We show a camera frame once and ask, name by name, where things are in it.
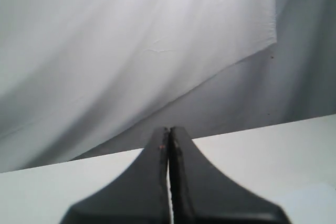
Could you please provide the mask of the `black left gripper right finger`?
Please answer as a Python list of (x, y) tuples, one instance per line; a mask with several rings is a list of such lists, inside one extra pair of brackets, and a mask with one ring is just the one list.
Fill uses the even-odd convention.
[(290, 223), (281, 207), (218, 170), (183, 127), (170, 129), (169, 167), (175, 223)]

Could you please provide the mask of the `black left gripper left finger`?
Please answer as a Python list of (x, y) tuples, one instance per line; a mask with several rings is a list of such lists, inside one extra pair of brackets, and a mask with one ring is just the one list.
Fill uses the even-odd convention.
[(114, 181), (73, 204), (61, 223), (170, 223), (169, 130), (154, 130), (134, 162)]

